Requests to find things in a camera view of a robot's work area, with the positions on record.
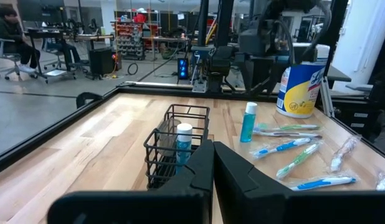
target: wire rack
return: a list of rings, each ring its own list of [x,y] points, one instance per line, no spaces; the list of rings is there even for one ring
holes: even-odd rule
[[[192,137],[191,150],[176,149],[176,138],[179,135],[176,128],[180,122],[192,125],[192,134],[183,134]],[[202,141],[207,139],[208,126],[208,107],[173,104],[168,108],[161,125],[144,142],[147,189],[158,189],[175,175],[176,167],[183,166],[176,162],[176,152],[193,154]]]

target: blue toothbrush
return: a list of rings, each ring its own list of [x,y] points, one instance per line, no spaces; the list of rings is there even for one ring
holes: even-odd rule
[[[263,157],[265,157],[271,153],[274,153],[274,152],[282,152],[282,151],[286,151],[286,150],[294,148],[294,147],[308,144],[309,142],[311,142],[311,140],[312,140],[312,138],[300,138],[300,139],[296,139],[296,140],[290,141],[288,143],[282,144],[281,146],[278,146],[274,149],[262,149],[259,151],[251,152],[251,154],[252,154],[254,159],[260,159],[260,158],[263,158]]]
[[[354,177],[349,177],[349,176],[326,177],[313,182],[301,184],[296,187],[291,187],[291,189],[294,191],[311,190],[319,187],[328,187],[328,186],[334,186],[334,185],[340,185],[340,184],[352,184],[355,182],[356,182],[356,179]]]

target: gray floor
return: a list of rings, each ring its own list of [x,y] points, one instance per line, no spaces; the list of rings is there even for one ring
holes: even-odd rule
[[[75,110],[74,98],[0,93],[0,153]]]
[[[87,54],[82,44],[76,44],[82,58]],[[40,64],[56,60],[56,56],[41,52]],[[44,79],[33,79],[25,73],[21,76],[10,75],[10,80],[0,78],[0,153],[20,143],[26,138],[38,133],[45,127],[55,123],[76,110],[75,98],[80,93],[90,91],[105,94],[124,81],[137,81],[165,60],[157,55],[152,62],[152,54],[147,53],[144,61],[136,61],[136,75],[126,75],[127,67],[132,60],[124,60],[123,69],[116,74],[117,79],[89,80],[82,72],[77,73],[77,79],[71,76],[54,77],[49,84]],[[9,68],[13,63],[0,59],[0,69]],[[155,73],[144,79],[144,82],[176,83],[177,77],[161,78],[159,76],[177,71],[177,63],[169,62]]]

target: shelving unit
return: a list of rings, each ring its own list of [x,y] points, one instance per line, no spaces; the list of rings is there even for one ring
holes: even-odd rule
[[[142,22],[111,22],[116,26],[116,47],[122,59],[144,60],[145,47]]]

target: blue bottle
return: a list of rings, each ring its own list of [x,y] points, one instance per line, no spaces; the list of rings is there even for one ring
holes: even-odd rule
[[[257,104],[248,102],[245,109],[244,121],[242,122],[240,142],[250,142],[255,126]]]

